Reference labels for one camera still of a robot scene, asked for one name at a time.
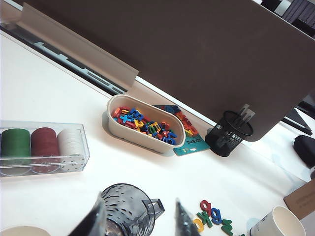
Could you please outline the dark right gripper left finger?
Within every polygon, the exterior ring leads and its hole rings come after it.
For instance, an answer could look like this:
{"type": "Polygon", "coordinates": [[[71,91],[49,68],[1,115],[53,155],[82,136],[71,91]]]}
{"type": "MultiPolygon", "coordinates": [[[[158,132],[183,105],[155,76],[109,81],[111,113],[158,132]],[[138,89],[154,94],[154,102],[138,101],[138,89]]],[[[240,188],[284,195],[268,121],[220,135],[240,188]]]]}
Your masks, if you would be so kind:
{"type": "Polygon", "coordinates": [[[73,229],[69,236],[104,236],[106,229],[105,202],[99,192],[91,211],[73,229]]]}

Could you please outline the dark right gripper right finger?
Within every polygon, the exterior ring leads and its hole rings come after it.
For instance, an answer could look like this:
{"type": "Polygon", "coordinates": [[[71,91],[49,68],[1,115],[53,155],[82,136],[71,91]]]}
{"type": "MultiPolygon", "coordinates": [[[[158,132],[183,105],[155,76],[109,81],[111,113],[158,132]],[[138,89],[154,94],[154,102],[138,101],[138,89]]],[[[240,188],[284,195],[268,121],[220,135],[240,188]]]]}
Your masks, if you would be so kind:
{"type": "Polygon", "coordinates": [[[197,227],[192,222],[179,199],[176,200],[175,222],[176,236],[200,236],[197,227]]]}

